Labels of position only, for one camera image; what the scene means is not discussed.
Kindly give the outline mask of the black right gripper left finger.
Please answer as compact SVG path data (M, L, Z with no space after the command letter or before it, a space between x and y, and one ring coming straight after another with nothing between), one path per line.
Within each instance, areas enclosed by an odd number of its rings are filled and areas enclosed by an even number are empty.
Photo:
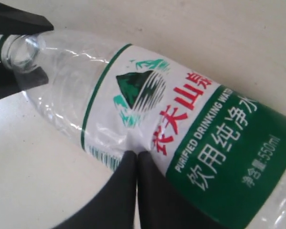
M126 151L104 187L59 229L132 229L136 207L137 155Z

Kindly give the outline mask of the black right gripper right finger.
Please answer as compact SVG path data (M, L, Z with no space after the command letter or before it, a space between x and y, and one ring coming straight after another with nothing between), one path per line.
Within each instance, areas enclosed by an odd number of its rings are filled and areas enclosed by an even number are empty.
M149 152L138 155L138 210L142 229L218 229L161 174Z

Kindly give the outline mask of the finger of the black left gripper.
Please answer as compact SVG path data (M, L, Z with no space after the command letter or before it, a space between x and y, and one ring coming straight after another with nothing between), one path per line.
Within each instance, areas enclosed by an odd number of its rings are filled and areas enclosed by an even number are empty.
M29 73L14 73L0 63L0 99L48 82L49 78L41 67Z
M0 35L31 35L52 30L54 26L44 16L0 3Z

